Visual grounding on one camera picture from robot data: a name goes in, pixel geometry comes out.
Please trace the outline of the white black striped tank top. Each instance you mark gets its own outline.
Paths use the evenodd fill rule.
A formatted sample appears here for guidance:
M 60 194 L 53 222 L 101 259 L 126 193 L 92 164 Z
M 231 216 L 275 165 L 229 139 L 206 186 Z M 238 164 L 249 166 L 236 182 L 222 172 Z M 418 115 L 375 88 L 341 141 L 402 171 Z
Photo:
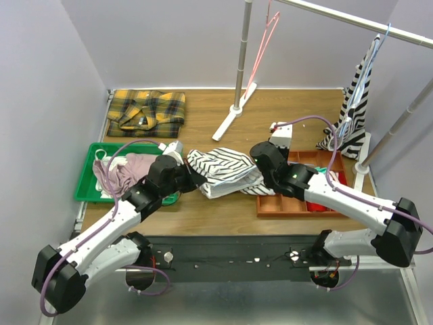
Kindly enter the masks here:
M 187 162 L 194 171 L 204 177 L 257 168 L 249 156 L 229 148 L 215 148 L 209 152 L 191 150 L 187 154 Z M 238 186 L 212 186 L 206 182 L 200 186 L 200 191 L 209 199 L 220 198 L 234 192 L 253 196 L 272 196 L 275 194 L 273 190 L 266 187 L 263 180 L 255 186 L 243 189 Z

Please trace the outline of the blue wire hanger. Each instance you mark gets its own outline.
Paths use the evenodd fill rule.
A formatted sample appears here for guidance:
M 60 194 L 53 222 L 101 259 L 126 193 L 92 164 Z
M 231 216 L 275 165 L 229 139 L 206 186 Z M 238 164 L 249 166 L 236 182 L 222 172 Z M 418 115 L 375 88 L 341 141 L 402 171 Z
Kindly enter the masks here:
M 243 189 L 260 183 L 263 177 L 257 168 L 253 168 L 219 176 L 208 175 L 206 179 L 212 186 L 238 186 Z

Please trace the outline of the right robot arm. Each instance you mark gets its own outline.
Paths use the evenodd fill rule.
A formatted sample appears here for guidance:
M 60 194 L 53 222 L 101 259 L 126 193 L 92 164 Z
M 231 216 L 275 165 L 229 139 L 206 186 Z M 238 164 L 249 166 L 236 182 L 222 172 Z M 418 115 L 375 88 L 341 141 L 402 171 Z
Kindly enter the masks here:
M 323 230 L 307 250 L 318 265 L 345 256 L 378 256 L 385 262 L 407 267 L 411 263 L 422 228 L 414 203 L 381 199 L 336 183 L 304 164 L 290 165 L 271 142 L 250 150 L 265 185 L 275 193 L 299 201 L 320 204 L 365 226 L 364 230 Z

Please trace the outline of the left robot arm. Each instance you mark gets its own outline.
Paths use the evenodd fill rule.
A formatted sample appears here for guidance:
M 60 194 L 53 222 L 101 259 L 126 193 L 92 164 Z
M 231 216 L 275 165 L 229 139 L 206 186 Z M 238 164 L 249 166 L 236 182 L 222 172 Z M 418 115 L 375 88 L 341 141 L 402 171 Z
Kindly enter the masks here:
M 205 182 L 180 156 L 160 155 L 99 221 L 57 248 L 42 248 L 31 280 L 40 294 L 42 314 L 52 318 L 71 310 L 90 283 L 108 272 L 145 266 L 150 261 L 149 241 L 125 231 L 156 212 L 167 196 L 192 192 Z

